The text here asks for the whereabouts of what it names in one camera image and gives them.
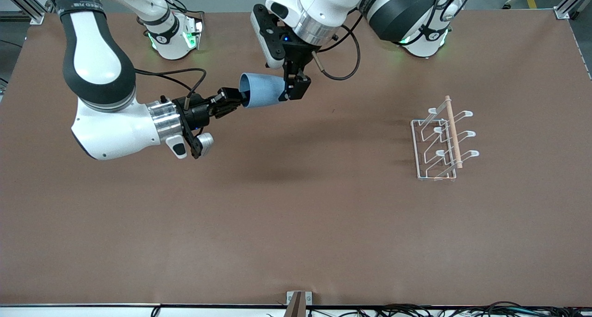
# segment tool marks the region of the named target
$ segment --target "blue cup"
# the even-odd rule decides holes
[[[239,91],[250,91],[245,108],[259,108],[280,103],[278,98],[284,92],[284,79],[267,74],[243,73],[240,77]]]

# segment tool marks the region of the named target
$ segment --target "gray floor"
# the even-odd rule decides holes
[[[182,0],[189,9],[200,9],[206,12],[247,12],[255,3],[265,0]],[[467,9],[499,9],[506,0],[470,0]],[[550,8],[561,0],[535,0],[538,8]],[[129,12],[116,3],[105,1],[108,12]],[[512,8],[528,8],[526,0],[516,1]],[[592,5],[575,21],[570,21],[575,37],[578,40],[584,59],[592,66]],[[29,25],[18,22],[0,22],[0,39],[16,44],[24,42]],[[12,69],[19,57],[19,47],[0,43],[0,77],[9,80]]]

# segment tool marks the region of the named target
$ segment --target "wooden stick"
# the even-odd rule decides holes
[[[452,100],[446,96],[446,111],[448,111],[448,123],[450,124],[450,133],[452,134],[452,147],[454,148],[454,159],[457,169],[462,169],[463,160],[461,159],[461,149],[458,145],[458,135],[456,134],[456,124],[454,122],[454,113],[452,112]]]

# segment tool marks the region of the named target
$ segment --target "white wire rack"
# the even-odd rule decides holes
[[[447,119],[438,118],[444,109]],[[461,142],[475,137],[476,133],[469,130],[457,133],[456,130],[456,124],[463,118],[472,117],[473,112],[465,110],[454,115],[450,96],[427,112],[427,118],[411,121],[417,178],[454,181],[456,170],[462,169],[469,158],[480,154],[477,150],[461,152]]]

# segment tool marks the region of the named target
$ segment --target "brown tabletop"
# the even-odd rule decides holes
[[[210,96],[274,73],[248,17],[207,15],[203,51],[175,62],[135,15],[108,19],[137,68],[206,68]],[[425,60],[362,22],[353,78],[309,65],[303,100],[213,120],[208,156],[100,162],[70,133],[65,39],[47,16],[0,106],[0,301],[270,304],[305,289],[319,304],[592,305],[592,83],[569,23],[464,11],[453,25]],[[344,75],[353,44],[322,58]],[[137,87],[140,102],[186,92]],[[463,127],[481,156],[456,182],[421,182],[409,122],[445,95],[474,111]]]

